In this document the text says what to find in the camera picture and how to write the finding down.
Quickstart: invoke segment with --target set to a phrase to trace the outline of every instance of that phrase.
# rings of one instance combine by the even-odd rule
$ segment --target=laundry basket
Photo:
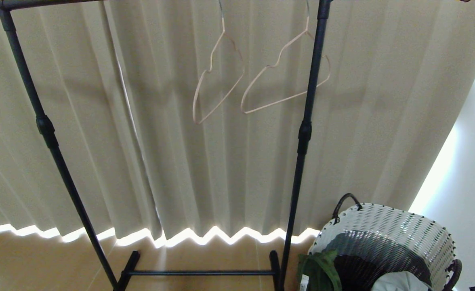
[[[348,197],[356,205],[338,215]],[[369,291],[380,276],[400,271],[413,273],[434,291],[451,291],[462,271],[454,244],[451,234],[435,221],[384,205],[359,203],[348,193],[309,254],[338,251],[334,264],[344,291]]]

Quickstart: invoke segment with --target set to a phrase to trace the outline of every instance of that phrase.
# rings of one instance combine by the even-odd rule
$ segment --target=wall
[[[463,271],[457,289],[475,285],[475,81],[411,212],[447,227]]]

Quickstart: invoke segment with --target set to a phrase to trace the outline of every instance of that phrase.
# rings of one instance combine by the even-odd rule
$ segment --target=black handle
[[[335,220],[334,224],[340,222],[340,218],[338,217],[338,212],[340,211],[340,207],[341,207],[343,201],[345,199],[347,199],[348,197],[351,197],[354,200],[354,202],[356,203],[356,205],[358,205],[358,210],[361,210],[363,208],[363,206],[360,204],[358,199],[356,199],[356,197],[354,197],[354,195],[352,195],[352,193],[347,193],[347,194],[343,195],[343,197],[341,197],[340,201],[338,201],[338,204],[336,204],[335,210],[333,211],[333,219]]]
[[[462,262],[459,259],[454,259],[451,265],[448,267],[448,271],[452,271],[453,275],[446,286],[444,286],[443,291],[452,291],[453,287],[455,287],[455,284],[457,284],[460,278],[460,273],[462,273]]]

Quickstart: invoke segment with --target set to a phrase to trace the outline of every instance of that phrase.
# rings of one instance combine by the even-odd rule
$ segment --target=clothes hanger
[[[209,66],[209,69],[208,70],[204,70],[204,72],[201,74],[200,76],[200,80],[198,80],[198,85],[196,86],[196,91],[195,91],[195,97],[193,99],[193,121],[196,123],[196,124],[201,124],[202,122],[205,121],[205,119],[207,119],[211,114],[213,114],[213,112],[215,110],[217,110],[217,108],[223,103],[223,101],[225,101],[225,99],[230,95],[230,93],[234,90],[234,88],[236,87],[236,85],[239,83],[239,81],[241,81],[241,78],[243,78],[243,76],[245,75],[245,65],[243,63],[243,56],[241,55],[241,51],[239,51],[239,48],[236,46],[236,43],[235,41],[227,34],[227,32],[225,31],[225,18],[223,16],[223,7],[221,5],[221,0],[219,0],[219,10],[221,12],[221,27],[222,27],[222,30],[221,30],[221,35],[219,35],[219,38],[218,38],[218,41],[216,42],[216,44],[214,45],[214,48],[212,48],[212,52],[210,52],[210,66]],[[216,48],[219,46],[219,43],[221,42],[221,39],[223,37],[227,37],[228,40],[230,40],[230,42],[232,43],[232,46],[234,47],[234,51],[239,55],[239,59],[241,61],[241,68],[243,68],[243,72],[241,74],[241,77],[239,77],[239,79],[236,81],[236,83],[234,83],[234,86],[232,86],[232,88],[230,88],[230,91],[227,92],[227,94],[221,99],[221,101],[218,103],[218,105],[216,105],[216,107],[214,107],[214,109],[212,109],[204,118],[201,118],[200,121],[196,121],[196,101],[198,100],[198,95],[200,93],[200,87],[202,85],[202,82],[204,81],[204,77],[206,74],[210,74],[212,72],[212,64],[213,64],[213,55],[214,55],[214,51],[216,50]]]
[[[301,38],[303,35],[308,35],[309,37],[311,37],[313,40],[315,40],[315,37],[309,32],[309,0],[306,0],[306,7],[307,7],[307,18],[306,18],[306,29],[300,33],[299,35],[295,36],[295,38],[293,38],[292,40],[290,40],[287,44],[285,44],[282,49],[280,50],[280,53],[279,53],[279,57],[277,58],[277,62],[275,63],[275,65],[267,65],[266,67],[264,67],[260,72],[259,74],[257,74],[257,76],[252,80],[252,82],[250,83],[250,85],[248,85],[248,88],[245,90],[245,93],[243,94],[243,98],[241,99],[241,112],[243,112],[244,114],[250,114],[252,112],[256,112],[258,110],[261,110],[261,109],[265,109],[266,107],[270,107],[272,105],[276,105],[276,104],[279,104],[281,102],[284,102],[284,101],[288,101],[290,99],[293,99],[295,97],[298,97],[300,95],[303,95],[303,94],[306,94],[307,91],[304,91],[304,92],[301,92],[301,93],[297,93],[293,96],[290,96],[290,97],[286,97],[284,99],[281,99],[281,100],[278,100],[278,101],[275,101],[275,102],[272,102],[272,103],[269,103],[267,105],[263,105],[261,107],[258,107],[258,108],[255,108],[255,109],[252,109],[252,110],[249,110],[249,111],[246,111],[244,109],[244,104],[245,104],[245,99],[247,98],[248,96],[248,92],[250,91],[250,88],[252,88],[252,86],[254,85],[254,83],[257,81],[257,79],[259,77],[261,77],[261,75],[268,69],[273,69],[273,68],[276,68],[279,63],[280,63],[280,57],[282,56],[282,52],[284,52],[284,50],[286,48],[288,48],[288,46],[291,46],[295,41],[297,41],[299,38]],[[317,84],[317,87],[322,85],[323,83],[325,83],[326,81],[329,80],[330,78],[330,74],[331,74],[331,62],[329,60],[329,57],[327,55],[323,56],[327,59],[328,61],[328,66],[329,66],[329,74],[328,74],[328,77],[323,80],[322,82],[320,82],[319,84]]]

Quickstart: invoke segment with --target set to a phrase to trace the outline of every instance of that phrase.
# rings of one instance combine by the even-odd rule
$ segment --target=beige curtain
[[[14,11],[42,104],[97,232],[156,238],[216,225],[267,234],[289,212],[304,96],[245,115],[241,96],[304,30],[304,1],[223,1],[245,77],[202,125],[191,107],[221,32],[216,0],[114,0]],[[315,29],[317,1],[310,1]],[[303,37],[250,91],[247,108],[306,89]],[[475,77],[475,1],[332,3],[295,232],[319,229],[346,192],[407,209]],[[322,62],[321,78],[327,75]],[[198,110],[241,74],[216,51]],[[0,225],[81,227],[35,126],[0,25]]]

